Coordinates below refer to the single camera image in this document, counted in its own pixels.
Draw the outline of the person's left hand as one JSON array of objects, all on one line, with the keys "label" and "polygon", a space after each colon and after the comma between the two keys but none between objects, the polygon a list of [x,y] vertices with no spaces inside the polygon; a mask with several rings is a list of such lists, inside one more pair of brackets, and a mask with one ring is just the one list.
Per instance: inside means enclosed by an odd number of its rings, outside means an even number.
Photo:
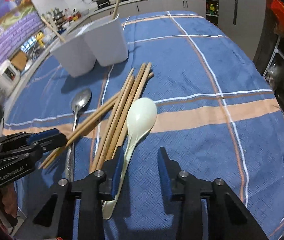
[{"label": "person's left hand", "polygon": [[17,216],[17,193],[15,191],[14,184],[11,183],[0,189],[1,203],[4,206],[5,212],[11,217]]}]

